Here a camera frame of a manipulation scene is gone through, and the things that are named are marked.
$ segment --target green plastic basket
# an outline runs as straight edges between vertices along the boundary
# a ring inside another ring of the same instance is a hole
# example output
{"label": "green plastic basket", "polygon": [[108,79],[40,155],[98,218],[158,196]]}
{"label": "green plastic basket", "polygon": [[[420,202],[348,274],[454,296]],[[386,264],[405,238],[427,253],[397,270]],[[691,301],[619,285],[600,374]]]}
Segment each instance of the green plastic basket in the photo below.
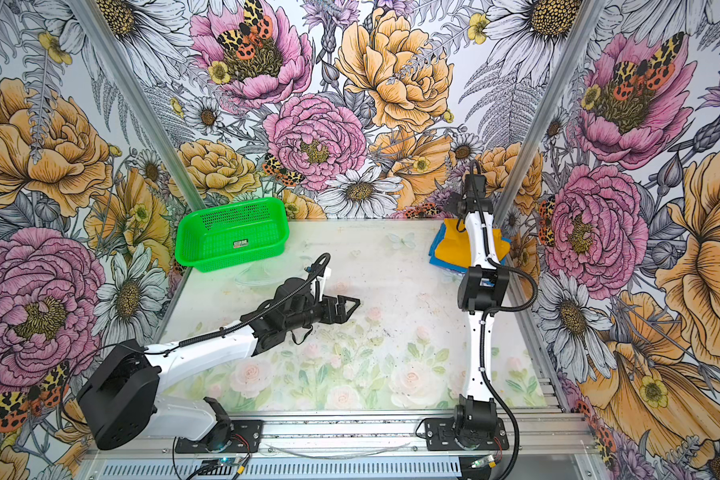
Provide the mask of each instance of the green plastic basket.
{"label": "green plastic basket", "polygon": [[185,216],[176,234],[176,260],[211,272],[277,256],[286,240],[285,205],[277,198],[258,198]]}

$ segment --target black mounting plate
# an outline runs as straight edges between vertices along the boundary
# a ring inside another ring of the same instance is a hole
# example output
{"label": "black mounting plate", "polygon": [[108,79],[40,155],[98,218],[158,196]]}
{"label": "black mounting plate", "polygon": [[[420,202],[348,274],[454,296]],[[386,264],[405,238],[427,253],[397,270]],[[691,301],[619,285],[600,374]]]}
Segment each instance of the black mounting plate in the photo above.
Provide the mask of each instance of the black mounting plate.
{"label": "black mounting plate", "polygon": [[490,438],[478,438],[468,433],[462,435],[461,441],[456,440],[454,420],[452,418],[433,417],[424,419],[424,435],[427,439],[427,450],[430,452],[445,452],[447,450],[501,450],[509,449],[509,439],[504,429],[504,421],[498,419],[496,432]]}
{"label": "black mounting plate", "polygon": [[[262,437],[263,420],[235,420],[232,419],[232,432],[243,437],[248,441],[251,453],[259,451],[259,441]],[[232,437],[232,443],[226,448],[216,453],[246,453],[248,450],[240,440]],[[208,453],[203,444],[179,438],[176,441],[176,453]]]}

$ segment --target floral tabletop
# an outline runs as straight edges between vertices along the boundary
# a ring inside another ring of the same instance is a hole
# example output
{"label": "floral tabletop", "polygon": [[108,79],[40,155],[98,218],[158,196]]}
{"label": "floral tabletop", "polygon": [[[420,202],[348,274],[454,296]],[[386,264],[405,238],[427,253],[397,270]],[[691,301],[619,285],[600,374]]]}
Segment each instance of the floral tabletop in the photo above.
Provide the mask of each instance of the floral tabletop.
{"label": "floral tabletop", "polygon": [[[344,325],[317,324],[301,345],[288,338],[253,358],[229,362],[168,390],[251,410],[450,408],[467,359],[459,275],[428,263],[441,222],[291,222],[286,252],[209,274],[193,271],[163,341],[216,329],[254,311],[279,283],[329,252],[326,294],[362,304]],[[297,339],[302,331],[296,332]],[[511,406],[546,406],[517,321],[497,316],[490,367]]]}

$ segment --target pink peony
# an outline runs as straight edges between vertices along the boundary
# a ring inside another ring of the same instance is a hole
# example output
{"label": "pink peony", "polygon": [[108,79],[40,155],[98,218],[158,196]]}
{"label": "pink peony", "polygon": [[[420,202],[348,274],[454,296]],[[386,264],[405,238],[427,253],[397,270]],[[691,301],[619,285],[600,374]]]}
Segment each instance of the pink peony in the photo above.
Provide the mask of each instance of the pink peony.
{"label": "pink peony", "polygon": [[60,232],[25,228],[0,240],[0,393],[26,392],[63,361],[73,374],[93,361],[94,254]]}
{"label": "pink peony", "polygon": [[628,170],[640,168],[680,134],[693,111],[682,108],[686,90],[696,63],[686,65],[688,36],[672,63],[674,72],[657,90],[636,86],[623,101],[616,100],[614,66],[619,62],[640,65],[661,47],[648,46],[648,39],[636,44],[622,34],[603,50],[595,62],[595,71],[584,80],[586,91],[581,99],[578,118],[569,123],[567,134],[584,151],[592,151],[603,162],[619,162]]}
{"label": "pink peony", "polygon": [[221,16],[209,11],[207,17],[192,16],[190,34],[195,63],[210,69],[211,84],[218,84],[223,92],[224,109],[239,112],[258,108],[266,103],[283,101],[293,93],[307,90],[312,80],[312,44],[308,35],[298,36],[282,7],[277,13],[262,0],[264,15],[272,20],[272,38],[257,48],[250,60],[239,60],[235,54],[225,55],[216,37],[228,30],[239,30],[243,9],[236,13],[226,7]]}
{"label": "pink peony", "polygon": [[324,97],[304,94],[290,98],[279,114],[264,120],[269,153],[284,168],[303,174],[310,190],[326,188],[326,180],[365,162],[365,135],[360,120],[345,107]]}
{"label": "pink peony", "polygon": [[550,270],[574,276],[595,299],[615,295],[646,252],[648,227],[639,212],[629,175],[613,165],[575,167],[555,197],[554,247],[545,250]]}

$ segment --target metal post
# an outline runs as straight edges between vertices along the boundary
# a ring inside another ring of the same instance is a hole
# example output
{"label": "metal post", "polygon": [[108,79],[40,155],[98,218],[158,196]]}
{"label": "metal post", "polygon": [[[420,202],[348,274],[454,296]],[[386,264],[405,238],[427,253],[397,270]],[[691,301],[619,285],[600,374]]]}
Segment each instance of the metal post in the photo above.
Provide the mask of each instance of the metal post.
{"label": "metal post", "polygon": [[520,146],[518,161],[515,162],[512,173],[507,178],[507,186],[501,192],[498,206],[494,211],[494,225],[501,225],[507,216],[509,207],[514,202],[514,198],[518,195],[523,178],[528,172],[531,163],[533,163],[539,142],[541,142],[541,138],[552,119],[555,105],[568,85],[570,76],[581,59],[581,55],[586,50],[586,44],[594,32],[597,20],[600,19],[600,14],[604,8],[605,0],[584,0],[582,2],[579,14],[576,16],[576,23],[571,28],[570,35],[566,40],[563,56],[550,75],[547,91],[544,92],[544,96],[541,98],[534,120],[530,122],[528,133]]}
{"label": "metal post", "polygon": [[154,143],[160,158],[163,159],[168,171],[173,176],[176,186],[181,190],[184,199],[192,210],[205,208],[202,197],[197,192],[186,168],[179,160],[176,149],[170,142],[168,134],[157,117],[152,105],[141,90],[132,67],[124,60],[126,53],[118,44],[114,34],[99,12],[96,0],[73,1],[67,3],[77,21],[82,25],[86,36],[96,49],[96,57],[104,61],[105,68],[125,100],[141,120],[142,127]]}

